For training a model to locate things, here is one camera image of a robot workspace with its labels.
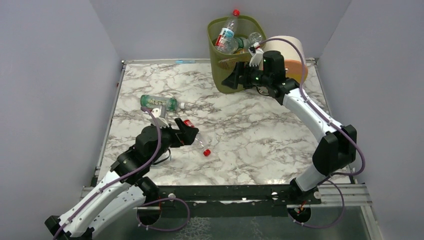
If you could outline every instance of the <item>red bottle cap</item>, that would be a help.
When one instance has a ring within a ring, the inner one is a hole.
[[[195,126],[193,125],[193,123],[190,120],[184,120],[185,125],[194,128]]]
[[[207,156],[211,155],[211,150],[206,149],[206,150],[203,152],[203,155],[204,155],[205,157],[207,157]]]
[[[234,9],[234,11],[232,11],[232,14],[238,17],[240,15],[240,11],[238,9]]]

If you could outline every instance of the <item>green waste basket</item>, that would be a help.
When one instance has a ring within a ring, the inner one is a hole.
[[[228,17],[222,17],[215,19],[207,25],[207,36],[209,39],[209,55],[210,55],[210,66],[212,68],[212,77],[215,82],[215,86],[221,93],[230,94],[240,92],[244,90],[242,85],[238,85],[237,89],[232,89],[228,86],[222,85],[222,81],[228,78],[233,72],[237,62],[249,62],[252,58],[249,52],[240,54],[225,54],[215,49],[215,42],[217,41],[218,35],[227,20]],[[262,30],[259,23],[252,17],[246,15],[240,15],[238,17],[238,26],[235,31],[235,37],[248,38],[253,32],[258,32],[262,35],[265,40],[264,30]]]

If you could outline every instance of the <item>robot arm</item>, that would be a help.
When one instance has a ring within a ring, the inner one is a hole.
[[[159,116],[157,108],[152,110],[152,114],[156,119],[154,125],[142,130],[135,144],[118,156],[100,183],[69,211],[61,216],[50,216],[44,222],[56,239],[91,240],[126,211],[158,199],[159,188],[148,177],[144,177],[150,170],[150,164],[168,148],[191,145],[199,130],[185,125],[180,118],[175,119],[179,129],[172,129]],[[159,140],[157,127],[160,128],[161,147],[153,160],[140,169],[154,155]],[[134,171],[137,172],[118,180]]]
[[[299,198],[316,188],[332,173],[355,160],[355,147],[324,118],[329,119],[355,142],[356,129],[351,125],[343,126],[332,119],[305,92],[303,93],[306,98],[303,98],[299,83],[286,77],[284,57],[279,51],[264,53],[260,48],[254,47],[249,50],[254,55],[255,51],[259,51],[259,56],[263,56],[263,70],[259,70],[260,62],[253,56],[254,62],[237,62],[232,74],[222,81],[222,84],[233,89],[237,89],[239,84],[245,89],[266,87],[269,96],[296,114],[319,142],[312,156],[312,165],[290,182],[293,198]],[[310,104],[314,105],[324,118],[316,113]]]

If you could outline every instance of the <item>beige tape roll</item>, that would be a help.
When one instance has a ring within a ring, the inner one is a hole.
[[[292,37],[292,36],[273,36],[270,37],[271,39],[274,38],[280,38],[280,39],[286,39],[293,43],[297,49],[299,49],[300,53],[302,54],[303,60],[305,60],[305,54],[304,49],[302,47],[301,41],[299,39]],[[287,68],[286,77],[295,79],[298,83],[301,82],[302,77],[302,63],[301,58],[299,57],[299,54],[296,52],[296,50],[287,42],[274,40],[274,41],[268,41],[266,43],[266,46],[263,48],[263,51],[279,51],[281,55],[284,57],[284,67]],[[262,63],[259,66],[259,69],[263,69]],[[305,69],[305,78],[308,76],[308,67]]]

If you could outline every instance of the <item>plastic bottle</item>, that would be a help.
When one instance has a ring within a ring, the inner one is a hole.
[[[174,97],[151,96],[147,94],[143,94],[140,97],[140,104],[141,106],[149,109],[166,106],[166,110],[171,112],[176,111],[178,107],[180,109],[184,109],[186,107],[184,102],[178,103],[177,99]]]
[[[185,125],[187,125],[189,127],[192,127],[192,128],[195,127],[193,125],[193,123],[188,119],[184,120],[184,123],[185,123]],[[192,145],[200,148],[205,157],[207,157],[211,154],[211,150],[209,149],[209,144],[200,132],[197,133],[196,138],[195,138]]]
[[[227,38],[222,41],[221,51],[224,54],[242,53],[240,50],[248,50],[254,43],[262,42],[262,35],[259,32],[252,32],[249,37],[238,36]]]
[[[238,9],[234,9],[234,11],[232,11],[232,16],[228,17],[225,21],[221,32],[219,33],[219,36],[215,42],[215,48],[218,51],[226,53],[228,44],[227,40],[234,37],[234,33],[237,30],[239,15],[240,11]]]

